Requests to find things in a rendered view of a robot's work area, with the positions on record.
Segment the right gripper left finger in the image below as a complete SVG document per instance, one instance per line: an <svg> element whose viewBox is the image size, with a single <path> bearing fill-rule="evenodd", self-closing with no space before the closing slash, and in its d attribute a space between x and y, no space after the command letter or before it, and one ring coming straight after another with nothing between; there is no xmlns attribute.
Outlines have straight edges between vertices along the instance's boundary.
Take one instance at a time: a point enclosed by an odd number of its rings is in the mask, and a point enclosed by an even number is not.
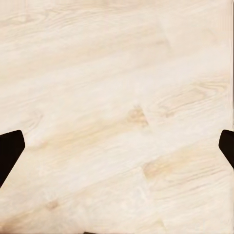
<svg viewBox="0 0 234 234"><path fill-rule="evenodd" d="M0 188L25 148L22 130L0 135Z"/></svg>

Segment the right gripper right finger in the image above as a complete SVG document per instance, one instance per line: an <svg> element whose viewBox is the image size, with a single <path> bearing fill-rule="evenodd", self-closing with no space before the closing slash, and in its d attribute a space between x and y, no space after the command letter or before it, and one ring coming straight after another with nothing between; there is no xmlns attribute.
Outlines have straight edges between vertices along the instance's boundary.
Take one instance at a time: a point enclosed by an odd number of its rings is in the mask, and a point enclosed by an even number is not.
<svg viewBox="0 0 234 234"><path fill-rule="evenodd" d="M218 146L234 169L234 131L223 130Z"/></svg>

